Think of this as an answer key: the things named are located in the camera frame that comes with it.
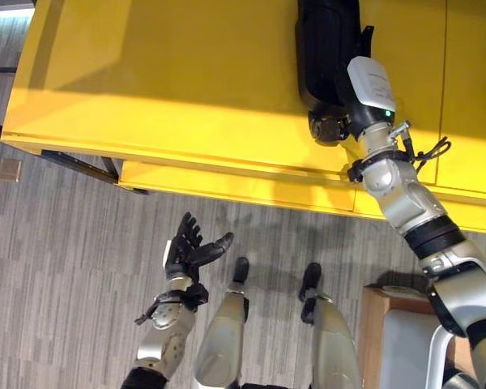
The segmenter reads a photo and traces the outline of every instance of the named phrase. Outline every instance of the yellow table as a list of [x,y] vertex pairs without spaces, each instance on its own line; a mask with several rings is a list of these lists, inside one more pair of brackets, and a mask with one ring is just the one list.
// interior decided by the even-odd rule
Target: yellow table
[[[362,0],[420,179],[486,232],[486,0]],[[297,93],[295,0],[39,0],[1,141],[125,160],[119,184],[381,217],[318,146]]]

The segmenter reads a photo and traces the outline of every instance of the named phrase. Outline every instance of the gray carpet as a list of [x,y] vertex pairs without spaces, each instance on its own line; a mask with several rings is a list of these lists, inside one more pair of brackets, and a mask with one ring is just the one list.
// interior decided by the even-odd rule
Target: gray carpet
[[[25,19],[0,20],[0,66],[14,66]],[[0,76],[0,122],[11,90]],[[357,338],[360,294],[376,282],[423,287],[414,255],[381,221],[178,194],[131,194],[0,144],[23,161],[0,182],[0,388],[115,388],[147,327],[133,324],[165,290],[165,242],[192,211],[207,239],[231,230],[224,259],[202,270],[200,307],[171,388],[188,387],[207,321],[238,255],[248,256],[250,312],[243,382],[307,387],[310,329],[296,300],[303,268],[322,264],[325,290]],[[486,235],[468,234],[486,250]]]

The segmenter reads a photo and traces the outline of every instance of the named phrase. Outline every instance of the wire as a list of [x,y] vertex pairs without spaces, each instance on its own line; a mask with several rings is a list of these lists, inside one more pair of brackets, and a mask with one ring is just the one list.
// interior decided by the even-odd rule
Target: wire
[[420,161],[420,164],[416,168],[416,172],[419,173],[421,168],[423,168],[423,166],[425,166],[428,161],[442,156],[443,154],[448,152],[451,147],[452,143],[448,140],[448,137],[444,136],[429,152],[418,152],[418,155],[415,156],[413,160],[413,162],[417,160]]

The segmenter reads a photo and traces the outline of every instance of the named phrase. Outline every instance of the metal bracket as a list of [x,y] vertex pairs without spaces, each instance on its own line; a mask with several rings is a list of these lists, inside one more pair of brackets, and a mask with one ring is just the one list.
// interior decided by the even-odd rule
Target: metal bracket
[[[2,126],[0,126],[0,136],[2,135]],[[90,177],[101,180],[102,182],[107,182],[108,184],[118,184],[119,183],[119,173],[115,168],[115,164],[111,158],[106,156],[101,157],[106,170],[99,169],[94,165],[90,165],[87,162],[78,160],[73,156],[69,156],[64,152],[54,152],[51,150],[42,150],[40,154],[41,158],[49,160],[54,164],[63,166],[64,168],[72,169],[75,172],[86,174]],[[130,190],[139,195],[148,195],[148,191],[144,189],[133,188]]]
[[17,70],[17,67],[0,66],[0,74],[15,74]]

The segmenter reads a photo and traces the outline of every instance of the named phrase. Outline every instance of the robot leg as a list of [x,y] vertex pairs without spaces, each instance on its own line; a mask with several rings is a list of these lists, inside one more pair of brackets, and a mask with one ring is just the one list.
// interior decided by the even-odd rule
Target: robot leg
[[312,389],[360,389],[362,381],[355,345],[347,324],[331,299],[321,295],[321,267],[305,270],[299,298],[305,303],[303,322],[313,324]]
[[239,258],[232,283],[209,325],[194,362],[194,380],[198,388],[238,387],[243,327],[249,304],[244,290],[248,270],[248,260]]

